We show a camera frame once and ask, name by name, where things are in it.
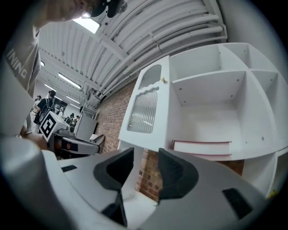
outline white wall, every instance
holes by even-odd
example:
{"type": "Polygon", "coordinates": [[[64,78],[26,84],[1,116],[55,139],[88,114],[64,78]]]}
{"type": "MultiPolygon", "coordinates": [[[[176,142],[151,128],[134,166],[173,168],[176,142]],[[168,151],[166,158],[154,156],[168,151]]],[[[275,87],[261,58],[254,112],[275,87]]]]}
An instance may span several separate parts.
{"type": "Polygon", "coordinates": [[[35,99],[38,95],[40,95],[42,98],[45,98],[49,91],[50,89],[46,87],[43,82],[36,80],[33,99],[35,99]]]}
{"type": "Polygon", "coordinates": [[[80,116],[79,111],[80,111],[80,109],[73,107],[72,105],[68,104],[65,111],[64,111],[64,117],[68,117],[71,115],[71,113],[74,113],[74,118],[76,118],[77,115],[80,116]]]}
{"type": "Polygon", "coordinates": [[[288,57],[276,31],[258,8],[245,0],[218,0],[229,42],[250,43],[266,55],[288,82],[288,57]]]}

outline ceiling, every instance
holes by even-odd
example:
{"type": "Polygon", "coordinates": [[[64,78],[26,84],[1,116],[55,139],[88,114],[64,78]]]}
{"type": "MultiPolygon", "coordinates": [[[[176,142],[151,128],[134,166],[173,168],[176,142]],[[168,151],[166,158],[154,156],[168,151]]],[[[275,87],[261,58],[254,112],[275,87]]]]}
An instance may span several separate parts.
{"type": "Polygon", "coordinates": [[[105,13],[93,18],[101,25],[96,34],[74,21],[41,29],[45,66],[39,79],[56,89],[59,98],[96,107],[154,61],[227,38],[215,0],[126,2],[126,11],[114,18],[105,13]],[[59,72],[81,89],[58,77],[59,72]]]}

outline person in black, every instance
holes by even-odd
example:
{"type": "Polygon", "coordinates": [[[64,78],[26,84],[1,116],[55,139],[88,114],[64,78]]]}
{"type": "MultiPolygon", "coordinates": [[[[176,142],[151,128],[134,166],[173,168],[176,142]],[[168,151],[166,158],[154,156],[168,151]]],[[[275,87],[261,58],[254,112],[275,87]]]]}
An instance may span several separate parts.
{"type": "Polygon", "coordinates": [[[48,99],[45,98],[39,104],[36,106],[36,111],[37,114],[34,119],[34,123],[37,125],[35,129],[35,133],[39,132],[39,127],[42,122],[42,119],[44,118],[46,112],[49,111],[50,109],[53,109],[54,102],[53,99],[56,95],[56,92],[54,90],[49,91],[49,96],[48,99]]]}

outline white shelf unit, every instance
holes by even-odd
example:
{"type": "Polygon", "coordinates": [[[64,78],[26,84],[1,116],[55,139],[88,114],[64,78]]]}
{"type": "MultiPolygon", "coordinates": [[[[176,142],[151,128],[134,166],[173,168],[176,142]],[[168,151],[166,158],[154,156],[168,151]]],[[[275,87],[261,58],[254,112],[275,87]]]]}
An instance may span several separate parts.
{"type": "Polygon", "coordinates": [[[275,66],[250,44],[214,44],[143,69],[119,139],[153,151],[202,142],[191,154],[193,146],[203,153],[211,142],[229,142],[231,155],[196,156],[245,159],[243,178],[267,195],[288,147],[287,117],[288,86],[275,66]]]}

